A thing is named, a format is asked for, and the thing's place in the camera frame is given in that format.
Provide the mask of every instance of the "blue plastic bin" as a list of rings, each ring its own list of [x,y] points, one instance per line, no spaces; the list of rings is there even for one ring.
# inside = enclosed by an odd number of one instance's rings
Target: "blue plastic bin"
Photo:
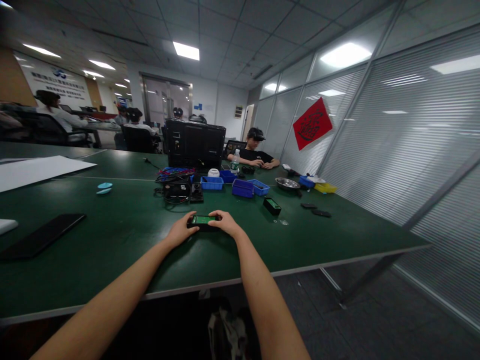
[[[203,190],[222,190],[224,180],[221,177],[202,176],[200,178],[200,184]]]
[[[307,179],[307,176],[300,176],[300,184],[305,185],[307,188],[313,188],[315,183]]]
[[[269,193],[270,186],[265,185],[263,182],[258,181],[257,179],[247,180],[249,183],[252,183],[253,192],[258,196],[265,196]]]
[[[235,179],[231,187],[231,193],[244,198],[254,197],[254,185],[251,182]]]
[[[225,184],[231,184],[237,178],[237,175],[232,173],[230,170],[222,170],[220,171],[220,177],[223,179]]]

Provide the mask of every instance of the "hand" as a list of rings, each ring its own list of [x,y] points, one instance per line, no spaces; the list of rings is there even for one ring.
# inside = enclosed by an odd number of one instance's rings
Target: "hand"
[[[170,229],[170,232],[163,241],[175,248],[188,239],[191,235],[200,230],[198,226],[187,228],[187,221],[196,213],[196,211],[190,211],[180,220],[175,221]]]
[[[208,225],[222,229],[232,238],[235,238],[235,236],[237,236],[243,231],[242,228],[235,222],[232,215],[230,215],[226,211],[215,210],[208,214],[208,216],[217,215],[220,216],[220,221],[211,220],[208,222]]]
[[[257,160],[250,161],[248,165],[259,168],[263,166],[263,164],[264,164],[264,161],[262,159],[257,159]]]
[[[266,162],[264,163],[262,166],[261,166],[262,169],[267,169],[267,170],[270,170],[270,169],[273,169],[274,168],[274,165],[271,163],[271,162]]]

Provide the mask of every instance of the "company logo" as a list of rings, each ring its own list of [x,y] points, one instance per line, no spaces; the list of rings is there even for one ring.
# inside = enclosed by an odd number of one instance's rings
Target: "company logo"
[[[52,67],[51,72],[53,75],[55,75],[58,78],[66,79],[67,75],[65,75],[64,71],[62,69],[59,69],[57,67]]]

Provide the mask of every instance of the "table leg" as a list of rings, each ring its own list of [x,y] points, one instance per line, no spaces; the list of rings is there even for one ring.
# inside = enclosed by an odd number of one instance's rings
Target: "table leg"
[[[359,280],[357,280],[349,289],[342,290],[335,280],[323,267],[320,268],[323,278],[326,283],[332,288],[333,292],[339,300],[339,305],[342,309],[346,309],[346,304],[350,302],[355,296],[366,286],[376,280],[384,271],[386,271],[392,264],[403,255],[403,253],[387,255],[380,259],[370,270],[368,270]]]

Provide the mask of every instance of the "metal bowl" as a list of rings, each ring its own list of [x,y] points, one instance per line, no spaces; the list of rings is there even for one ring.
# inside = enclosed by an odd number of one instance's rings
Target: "metal bowl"
[[[300,184],[296,181],[287,179],[285,177],[276,177],[276,184],[284,190],[298,190],[300,189]]]

